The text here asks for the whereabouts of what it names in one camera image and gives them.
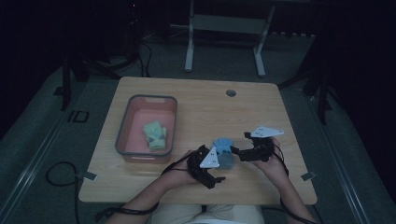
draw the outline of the white marker tag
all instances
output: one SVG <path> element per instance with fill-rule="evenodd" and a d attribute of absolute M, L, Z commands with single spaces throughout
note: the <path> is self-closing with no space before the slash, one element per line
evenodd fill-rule
<path fill-rule="evenodd" d="M 217 168 L 220 166 L 216 147 L 212 147 L 204 160 L 199 164 L 201 168 Z"/>
<path fill-rule="evenodd" d="M 250 133 L 250 136 L 251 137 L 264 138 L 264 137 L 271 137 L 271 136 L 280 135 L 280 134 L 283 134 L 283 133 L 284 133 L 283 130 L 271 129 L 271 128 L 267 128 L 267 127 L 264 127 L 264 126 L 260 125 L 252 133 Z"/>

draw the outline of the person's left hand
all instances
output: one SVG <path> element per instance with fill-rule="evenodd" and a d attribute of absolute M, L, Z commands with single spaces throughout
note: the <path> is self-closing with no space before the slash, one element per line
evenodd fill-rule
<path fill-rule="evenodd" d="M 183 157 L 190 153 L 192 153 L 192 150 L 189 150 Z M 175 165 L 172 170 L 160 176 L 166 187 L 169 189 L 176 189 L 187 184 L 198 183 L 188 171 L 189 167 L 187 165 L 187 160 L 188 158 Z"/>

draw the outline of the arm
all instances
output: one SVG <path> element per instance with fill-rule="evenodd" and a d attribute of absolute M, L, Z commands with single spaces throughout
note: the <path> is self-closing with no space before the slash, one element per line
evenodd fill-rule
<path fill-rule="evenodd" d="M 184 160 L 181 163 L 177 164 L 174 168 L 186 170 L 187 160 Z M 151 184 L 149 184 L 145 189 L 143 189 L 139 194 L 137 194 L 134 198 L 132 198 L 131 201 L 126 203 L 123 208 L 140 211 L 149 210 L 161 199 L 161 197 L 168 190 L 176 189 L 186 184 L 196 183 L 196 180 L 193 179 L 188 172 L 180 170 L 170 170 L 165 174 L 161 175 Z M 150 214 L 143 216 L 134 216 L 114 213 L 113 216 L 111 216 L 106 223 L 144 224 L 148 220 L 149 216 Z"/>
<path fill-rule="evenodd" d="M 279 142 L 273 138 L 274 144 L 279 147 Z M 279 149 L 276 147 L 276 154 L 279 155 Z M 280 197 L 286 207 L 296 216 L 316 222 L 309 210 L 305 207 L 303 200 L 298 194 L 296 188 L 292 185 L 286 174 L 281 161 L 275 156 L 271 157 L 268 162 L 254 161 L 255 164 L 268 179 L 274 184 L 279 191 Z M 300 221 L 289 217 L 290 224 L 301 223 Z"/>

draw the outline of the person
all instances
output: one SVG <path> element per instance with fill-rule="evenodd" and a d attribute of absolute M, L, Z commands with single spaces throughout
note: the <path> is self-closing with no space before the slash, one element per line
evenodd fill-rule
<path fill-rule="evenodd" d="M 274 137 L 272 137 L 272 140 L 275 144 L 275 153 L 279 155 L 279 142 Z M 273 156 L 267 162 L 253 161 L 252 163 L 274 184 L 279 191 L 283 204 L 290 212 L 308 222 L 316 222 L 305 207 L 303 200 L 290 182 L 282 162 L 277 157 Z M 153 207 L 156 208 L 155 205 L 158 205 L 157 202 L 168 190 L 197 184 L 198 182 L 186 171 L 187 168 L 187 160 L 176 164 L 172 170 L 155 179 L 122 208 L 149 211 Z M 301 221 L 289 215 L 288 222 L 290 224 L 301 223 Z M 254 205 L 213 205 L 208 206 L 206 212 L 202 212 L 201 205 L 198 204 L 160 204 L 152 214 L 134 216 L 116 212 L 106 223 L 259 224 L 264 223 L 264 220 L 260 207 Z"/>

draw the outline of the gray carpet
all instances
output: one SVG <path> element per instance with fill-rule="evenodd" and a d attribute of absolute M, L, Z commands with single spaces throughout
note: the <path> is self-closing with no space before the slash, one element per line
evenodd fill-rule
<path fill-rule="evenodd" d="M 230 80 L 248 82 L 281 83 L 292 77 L 298 69 L 312 38 L 270 35 L 262 54 L 267 76 L 257 77 L 251 48 L 215 45 L 198 41 L 195 47 L 191 73 L 184 72 L 187 44 L 185 36 L 178 35 L 170 42 L 157 42 L 155 35 L 146 40 L 152 50 L 149 72 L 155 77 Z M 149 50 L 141 48 L 144 62 Z M 140 76 L 140 65 L 121 69 L 122 76 Z M 61 83 L 58 71 L 49 77 L 28 106 L 21 118 L 2 139 L 0 146 L 0 199 L 6 204 L 23 170 L 42 148 L 41 143 L 50 142 L 48 152 L 37 167 L 31 185 L 21 195 L 8 223 L 74 223 L 74 188 L 54 187 L 45 173 L 58 161 L 70 161 L 79 171 L 88 168 L 92 152 L 101 132 L 118 81 L 92 71 L 88 83 L 73 81 L 73 102 L 68 110 L 59 109 L 62 99 L 52 93 Z M 344 175 L 352 183 L 361 203 L 367 222 L 396 223 L 396 208 L 382 186 L 359 136 L 346 113 L 330 98 L 331 111 L 326 112 L 328 125 L 323 127 L 316 116 L 317 101 L 301 93 L 304 80 L 281 92 L 290 121 L 302 150 L 309 171 L 318 176 L 312 179 L 318 203 L 316 208 L 324 223 L 361 223 L 355 207 L 347 197 L 349 191 L 343 184 L 343 176 L 337 172 L 337 161 L 332 147 L 345 168 Z M 68 122 L 71 111 L 87 111 L 90 116 L 85 123 Z M 48 135 L 53 126 L 59 127 L 54 135 Z M 53 175 L 56 181 L 73 181 L 72 170 L 63 168 Z M 78 203 L 80 223 L 94 223 L 93 216 L 107 203 Z M 286 223 L 285 215 L 263 208 L 266 223 Z"/>

